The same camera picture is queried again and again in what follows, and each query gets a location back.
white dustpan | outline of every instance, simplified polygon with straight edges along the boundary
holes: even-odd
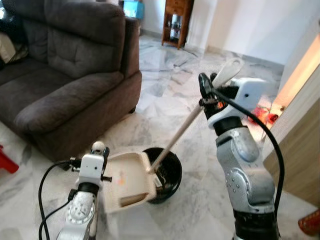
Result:
[[[104,176],[112,182],[103,182],[104,206],[107,213],[125,210],[143,204],[157,196],[154,175],[148,155],[129,152],[110,156]]]

white broom handle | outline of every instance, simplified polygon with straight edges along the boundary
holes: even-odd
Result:
[[[196,105],[194,110],[190,113],[188,118],[184,121],[183,125],[180,127],[180,129],[174,135],[172,140],[169,142],[168,146],[166,146],[166,148],[162,150],[161,154],[153,162],[152,166],[147,169],[147,172],[149,174],[153,174],[156,171],[156,168],[161,163],[161,161],[167,156],[167,154],[170,152],[170,149],[172,148],[172,146],[179,140],[179,138],[182,136],[182,134],[184,134],[184,132],[187,130],[187,128],[197,118],[199,113],[201,113],[202,109],[203,109],[202,106],[200,106],[199,104]]]

sofa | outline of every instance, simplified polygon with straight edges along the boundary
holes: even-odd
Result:
[[[76,156],[138,103],[139,24],[104,2],[2,3],[29,55],[0,70],[0,121],[53,162]]]

